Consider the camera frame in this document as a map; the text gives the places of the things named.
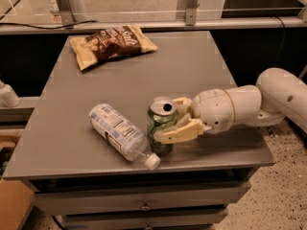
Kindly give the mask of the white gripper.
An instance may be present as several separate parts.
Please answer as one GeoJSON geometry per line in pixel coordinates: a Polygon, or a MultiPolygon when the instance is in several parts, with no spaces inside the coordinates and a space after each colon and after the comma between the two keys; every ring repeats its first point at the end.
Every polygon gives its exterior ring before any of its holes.
{"type": "Polygon", "coordinates": [[[193,102],[186,97],[174,99],[174,102],[179,119],[186,114],[197,119],[189,118],[183,126],[174,126],[172,130],[156,131],[154,139],[161,144],[176,144],[194,140],[203,134],[203,126],[204,131],[210,134],[228,131],[234,123],[233,102],[224,90],[202,91],[193,99],[193,102]]]}

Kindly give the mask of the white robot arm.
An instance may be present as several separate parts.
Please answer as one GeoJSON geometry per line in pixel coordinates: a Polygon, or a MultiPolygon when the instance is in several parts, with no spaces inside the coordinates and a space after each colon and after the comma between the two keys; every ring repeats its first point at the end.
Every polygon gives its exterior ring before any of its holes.
{"type": "Polygon", "coordinates": [[[162,144],[187,142],[238,125],[274,126],[284,118],[307,131],[307,85],[281,68],[263,71],[254,85],[202,91],[192,100],[178,98],[175,103],[177,124],[153,134],[162,144]]]}

